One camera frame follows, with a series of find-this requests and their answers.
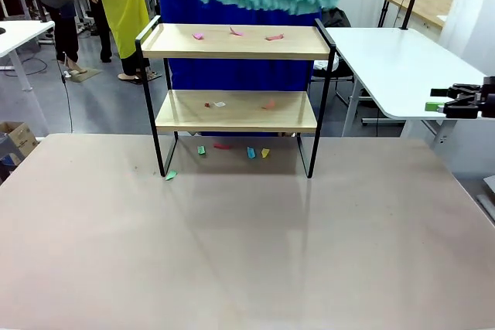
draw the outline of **wooden shelf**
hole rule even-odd
[[[315,27],[162,23],[142,44],[148,58],[208,58],[239,60],[327,60],[329,47]],[[203,40],[193,34],[202,33]],[[284,34],[269,42],[267,36]]]
[[[275,108],[263,109],[270,100]],[[214,102],[226,105],[216,107]],[[314,133],[316,119],[306,92],[169,90],[156,127],[160,131]]]

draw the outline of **shoe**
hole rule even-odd
[[[104,52],[103,50],[100,52],[100,60],[103,63],[111,62],[111,52]]]
[[[75,63],[67,56],[65,57],[65,66],[71,71],[76,71],[78,73],[87,73],[87,70],[83,69],[82,67],[79,67],[77,63]]]
[[[119,73],[117,78],[122,81],[128,81],[129,83],[141,85],[142,81],[138,75],[127,75],[126,73]]]

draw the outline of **yellow cloth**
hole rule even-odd
[[[136,51],[135,38],[148,25],[145,0],[101,0],[108,25],[117,43],[118,55],[124,59]]]

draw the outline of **sandal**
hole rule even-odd
[[[138,75],[127,75],[125,73],[119,73],[117,75],[117,78],[119,80],[122,80],[122,81],[128,81],[129,83],[133,83],[133,84],[136,84],[136,85],[141,85],[142,84],[142,81],[141,81],[141,77],[139,77]]]

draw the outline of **colored paper piece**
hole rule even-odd
[[[265,110],[271,110],[272,108],[275,108],[275,101],[273,99],[270,100],[265,106],[263,106]]]
[[[230,150],[232,148],[232,146],[222,145],[221,143],[215,143],[213,146],[219,150]]]
[[[280,34],[276,36],[267,36],[265,39],[267,39],[269,42],[271,42],[272,40],[284,39],[284,34]]]
[[[438,112],[441,106],[444,106],[443,102],[426,102],[425,111]]]
[[[230,27],[230,33],[231,33],[232,35],[237,35],[237,36],[243,36],[243,35],[244,35],[244,33],[243,33],[243,32],[237,32],[237,31],[235,31],[234,29],[232,29],[232,26]]]
[[[247,148],[247,156],[249,158],[255,158],[256,157],[256,152],[254,152],[254,148],[248,147]]]
[[[177,172],[175,170],[171,170],[169,172],[169,174],[167,174],[167,176],[165,177],[165,180],[169,181],[171,179],[174,179],[176,177],[176,175],[177,175]]]

